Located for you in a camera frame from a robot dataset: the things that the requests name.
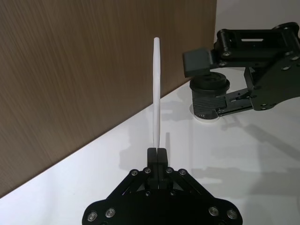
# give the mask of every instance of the wooden wall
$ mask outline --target wooden wall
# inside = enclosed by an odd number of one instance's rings
[[[151,104],[212,47],[216,0],[0,0],[0,196]]]

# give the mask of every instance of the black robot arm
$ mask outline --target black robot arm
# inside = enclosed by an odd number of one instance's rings
[[[220,30],[214,49],[183,53],[191,77],[194,114],[214,119],[244,110],[273,108],[300,96],[299,26],[289,22],[271,30]],[[226,94],[230,82],[214,68],[245,67],[247,88]]]

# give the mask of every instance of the white plastic stick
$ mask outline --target white plastic stick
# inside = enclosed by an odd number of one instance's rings
[[[153,145],[160,143],[160,45],[159,38],[154,38],[153,47]]]

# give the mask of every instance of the white wall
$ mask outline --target white wall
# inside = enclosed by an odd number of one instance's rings
[[[300,24],[300,0],[217,0],[216,32],[220,29],[271,29]]]

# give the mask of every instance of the white table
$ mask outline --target white table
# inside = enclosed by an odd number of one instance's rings
[[[242,71],[217,70],[233,90]],[[175,170],[187,169],[215,197],[234,203],[245,225],[300,224],[300,98],[274,109],[192,116],[184,84],[162,98],[161,147]],[[0,199],[1,225],[79,225],[86,207],[105,199],[152,146],[149,106]]]

